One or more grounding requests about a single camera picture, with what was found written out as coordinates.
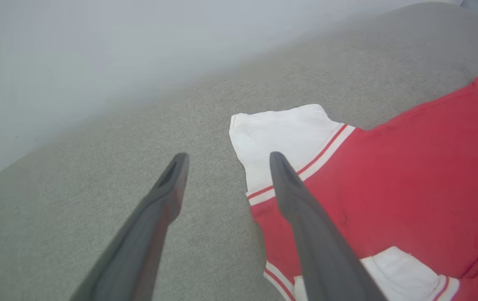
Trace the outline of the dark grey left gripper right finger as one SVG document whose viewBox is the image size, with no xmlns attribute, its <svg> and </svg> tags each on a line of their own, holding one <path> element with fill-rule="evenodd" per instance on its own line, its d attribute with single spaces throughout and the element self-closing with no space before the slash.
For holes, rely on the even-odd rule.
<svg viewBox="0 0 478 301">
<path fill-rule="evenodd" d="M 371 275 L 286 157 L 270 155 L 279 211 L 294 233 L 310 301 L 384 301 Z"/>
</svg>

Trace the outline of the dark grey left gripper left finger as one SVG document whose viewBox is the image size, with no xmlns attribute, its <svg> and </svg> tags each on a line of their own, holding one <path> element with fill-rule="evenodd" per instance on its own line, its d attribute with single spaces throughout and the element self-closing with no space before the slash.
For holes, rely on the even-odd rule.
<svg viewBox="0 0 478 301">
<path fill-rule="evenodd" d="M 176 154 L 71 296 L 72 301 L 150 301 L 168 227 L 180 214 L 189 173 Z"/>
</svg>

